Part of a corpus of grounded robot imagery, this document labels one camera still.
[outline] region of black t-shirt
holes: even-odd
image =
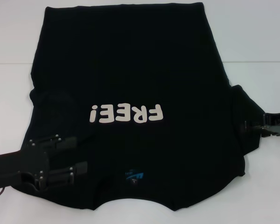
[[[138,198],[189,207],[245,174],[263,111],[231,87],[202,3],[46,8],[31,77],[24,142],[77,136],[52,169],[88,161],[87,179],[34,192],[96,209]]]

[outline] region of white lettering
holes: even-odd
[[[135,122],[137,122],[137,123],[145,123],[145,122],[147,122],[147,110],[146,110],[145,106],[142,106],[141,110],[139,110],[137,107],[133,106],[132,110],[134,112],[136,112],[135,116],[134,116],[134,121]]]
[[[157,115],[155,116],[149,116],[149,120],[162,120],[163,119],[163,112],[161,109],[161,106],[159,104],[157,104],[155,106],[155,109],[151,109],[149,110],[149,113],[156,113]]]
[[[118,109],[117,113],[122,113],[124,116],[116,116],[117,121],[130,121],[131,120],[131,105],[130,104],[118,104],[118,107],[124,107],[124,109]]]
[[[101,105],[102,109],[107,109],[106,111],[101,111],[100,115],[107,115],[107,118],[101,118],[100,123],[111,123],[114,121],[113,105]]]
[[[91,113],[90,113],[90,122],[91,123],[93,123],[95,121],[95,117],[97,115],[96,109],[98,108],[98,106],[93,105],[92,108],[93,108],[93,111],[91,111]]]

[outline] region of robotic arm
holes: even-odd
[[[280,136],[280,113],[265,113],[262,124],[245,121],[245,132],[261,129],[263,138],[271,135]]]
[[[61,139],[58,135],[30,140],[18,151],[0,155],[0,188],[30,184],[37,191],[74,184],[75,177],[87,173],[87,162],[51,170],[49,160],[65,150],[77,147],[76,137]]]

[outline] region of white background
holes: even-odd
[[[46,6],[169,2],[0,0],[0,154],[19,150],[29,125],[30,72]],[[231,84],[242,85],[266,112],[280,112],[280,0],[206,0],[204,5]],[[0,224],[280,224],[280,137],[262,139],[245,159],[244,177],[177,212],[133,199],[76,210],[9,187],[0,196]]]

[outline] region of t-shirt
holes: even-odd
[[[136,198],[189,207],[245,174],[264,114],[231,87],[202,3],[50,8],[31,71],[29,139],[76,136],[51,169],[87,178],[38,193],[81,209]]]

